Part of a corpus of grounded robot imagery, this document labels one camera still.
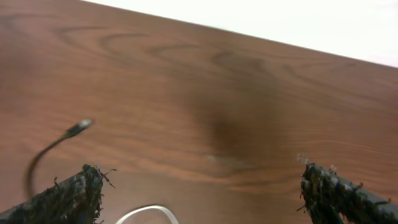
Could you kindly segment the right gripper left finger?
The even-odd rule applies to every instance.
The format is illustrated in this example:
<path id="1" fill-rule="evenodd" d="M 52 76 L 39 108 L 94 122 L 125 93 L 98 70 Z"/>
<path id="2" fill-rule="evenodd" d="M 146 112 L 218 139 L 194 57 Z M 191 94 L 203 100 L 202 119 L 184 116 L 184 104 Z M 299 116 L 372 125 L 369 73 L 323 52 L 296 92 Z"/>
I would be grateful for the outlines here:
<path id="1" fill-rule="evenodd" d="M 99 223 L 105 181 L 107 173 L 85 164 L 81 172 L 1 212 L 1 224 Z"/>

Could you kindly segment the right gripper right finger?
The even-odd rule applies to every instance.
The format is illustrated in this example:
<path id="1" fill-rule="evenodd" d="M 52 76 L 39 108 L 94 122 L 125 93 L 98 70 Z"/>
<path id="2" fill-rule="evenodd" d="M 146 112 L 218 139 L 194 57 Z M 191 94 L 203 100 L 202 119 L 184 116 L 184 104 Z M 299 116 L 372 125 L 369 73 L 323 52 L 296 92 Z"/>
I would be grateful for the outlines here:
<path id="1" fill-rule="evenodd" d="M 305 164 L 300 181 L 305 203 L 298 210 L 307 213 L 313 224 L 397 224 L 397 205 L 390 198 L 340 177 L 335 166 L 325 169 L 303 156 L 298 160 Z"/>

